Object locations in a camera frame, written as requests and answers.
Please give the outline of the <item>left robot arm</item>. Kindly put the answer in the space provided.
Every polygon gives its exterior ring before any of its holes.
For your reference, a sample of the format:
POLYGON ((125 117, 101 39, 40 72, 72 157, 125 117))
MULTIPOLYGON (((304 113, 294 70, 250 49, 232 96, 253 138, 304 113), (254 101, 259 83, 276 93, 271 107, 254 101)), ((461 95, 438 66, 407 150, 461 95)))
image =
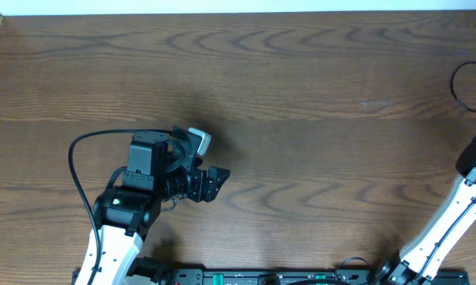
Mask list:
POLYGON ((210 203, 230 177, 228 169, 199 168, 211 142, 204 131, 174 127, 127 133, 128 163, 112 173, 94 203, 75 171, 75 146, 69 148, 70 174, 92 225, 75 284, 175 284, 176 274, 168 266, 138 256, 149 229, 164 211, 163 203, 210 203))

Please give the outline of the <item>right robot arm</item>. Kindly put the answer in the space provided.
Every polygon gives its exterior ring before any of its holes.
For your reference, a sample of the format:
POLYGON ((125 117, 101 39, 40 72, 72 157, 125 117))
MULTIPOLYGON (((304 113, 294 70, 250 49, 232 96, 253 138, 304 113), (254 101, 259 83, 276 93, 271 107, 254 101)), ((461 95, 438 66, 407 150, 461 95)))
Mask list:
POLYGON ((476 221, 476 139, 460 154, 447 197, 423 230, 376 273, 374 284, 432 284, 444 258, 476 221))

